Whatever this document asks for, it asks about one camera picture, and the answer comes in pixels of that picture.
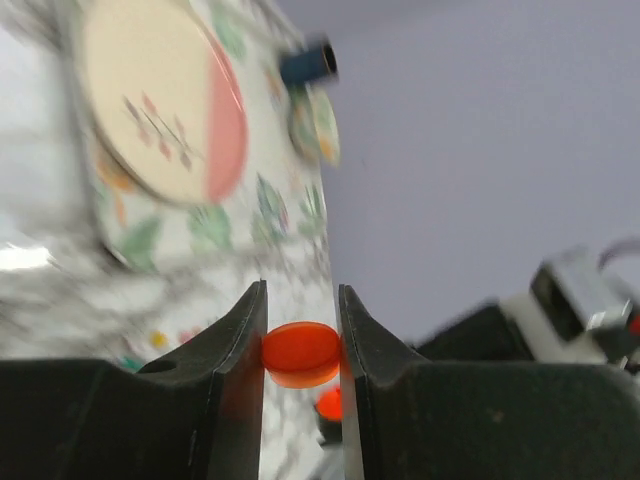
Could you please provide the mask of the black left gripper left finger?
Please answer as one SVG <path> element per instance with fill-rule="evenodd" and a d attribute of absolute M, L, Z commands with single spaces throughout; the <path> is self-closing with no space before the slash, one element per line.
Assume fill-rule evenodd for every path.
<path fill-rule="evenodd" d="M 1 365 L 5 479 L 254 479 L 267 285 L 135 373 L 98 359 Z"/>

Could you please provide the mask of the orange cap black highlighter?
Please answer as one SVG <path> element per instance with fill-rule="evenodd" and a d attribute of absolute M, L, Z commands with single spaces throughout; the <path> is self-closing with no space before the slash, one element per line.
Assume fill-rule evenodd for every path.
<path fill-rule="evenodd" d="M 329 447 L 342 443 L 341 389 L 332 387 L 323 392 L 314 405 L 318 429 L 322 439 L 320 445 Z"/>

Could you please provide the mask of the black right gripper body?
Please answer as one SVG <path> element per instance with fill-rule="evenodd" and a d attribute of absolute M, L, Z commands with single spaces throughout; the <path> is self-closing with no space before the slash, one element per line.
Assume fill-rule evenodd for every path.
<path fill-rule="evenodd" d="M 497 302 L 455 318 L 413 349 L 432 361 L 534 361 L 520 328 Z"/>

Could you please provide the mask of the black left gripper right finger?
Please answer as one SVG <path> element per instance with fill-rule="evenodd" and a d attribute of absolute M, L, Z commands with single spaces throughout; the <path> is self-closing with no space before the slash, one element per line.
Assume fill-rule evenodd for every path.
<path fill-rule="evenodd" d="M 430 361 L 339 289 L 349 479 L 635 479 L 639 387 L 605 365 Z"/>

